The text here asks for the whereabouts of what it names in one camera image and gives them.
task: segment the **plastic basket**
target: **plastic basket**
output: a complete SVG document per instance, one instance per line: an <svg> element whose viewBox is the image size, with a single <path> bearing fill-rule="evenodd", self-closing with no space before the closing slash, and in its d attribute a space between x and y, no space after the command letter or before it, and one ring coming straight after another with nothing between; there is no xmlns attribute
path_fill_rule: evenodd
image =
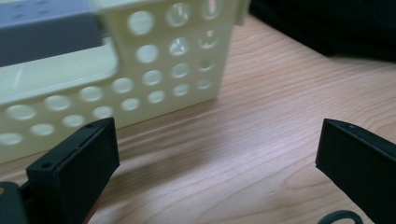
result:
<svg viewBox="0 0 396 224"><path fill-rule="evenodd" d="M49 150L94 120L122 128L215 98L248 10L248 0L93 5L109 36L102 47L0 67L0 163Z"/></svg>

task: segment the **gray plastic part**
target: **gray plastic part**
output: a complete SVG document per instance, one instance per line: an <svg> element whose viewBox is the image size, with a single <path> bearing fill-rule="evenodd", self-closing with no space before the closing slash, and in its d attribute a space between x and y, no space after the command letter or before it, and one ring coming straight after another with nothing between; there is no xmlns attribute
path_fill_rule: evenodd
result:
<svg viewBox="0 0 396 224"><path fill-rule="evenodd" d="M0 3L0 66L101 45L101 31L87 0Z"/></svg>

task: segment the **black cable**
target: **black cable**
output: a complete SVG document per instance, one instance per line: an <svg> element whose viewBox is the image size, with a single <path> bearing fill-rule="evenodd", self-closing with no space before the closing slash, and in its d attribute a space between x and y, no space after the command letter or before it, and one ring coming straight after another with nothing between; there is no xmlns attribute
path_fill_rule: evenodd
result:
<svg viewBox="0 0 396 224"><path fill-rule="evenodd" d="M358 214L351 212L351 211L347 211L347 210L340 210L340 211L330 213L326 217L323 217L318 222L318 224L332 224L335 221L338 221L340 219L345 219L345 218L350 218L350 219L354 220L355 224L363 224L363 220L361 219L361 217Z"/></svg>

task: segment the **black plastic jaw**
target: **black plastic jaw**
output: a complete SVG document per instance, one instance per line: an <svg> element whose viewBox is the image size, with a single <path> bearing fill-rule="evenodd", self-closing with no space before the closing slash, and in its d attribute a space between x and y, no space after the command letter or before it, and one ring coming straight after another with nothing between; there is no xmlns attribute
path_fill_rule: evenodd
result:
<svg viewBox="0 0 396 224"><path fill-rule="evenodd" d="M90 123L31 164L20 190L0 185L0 223L82 223L119 165L114 119Z"/></svg>
<svg viewBox="0 0 396 224"><path fill-rule="evenodd" d="M396 146L354 124L325 119L317 167L375 223L396 223Z"/></svg>

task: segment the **wooden table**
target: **wooden table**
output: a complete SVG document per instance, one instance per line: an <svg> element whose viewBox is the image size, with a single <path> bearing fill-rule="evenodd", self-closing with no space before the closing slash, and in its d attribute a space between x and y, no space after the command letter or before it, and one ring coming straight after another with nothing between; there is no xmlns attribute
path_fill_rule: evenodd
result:
<svg viewBox="0 0 396 224"><path fill-rule="evenodd" d="M218 99L118 131L121 167L91 223L317 223L351 209L315 168L324 118L396 142L396 64L326 58L252 17ZM0 166L22 183L39 155Z"/></svg>

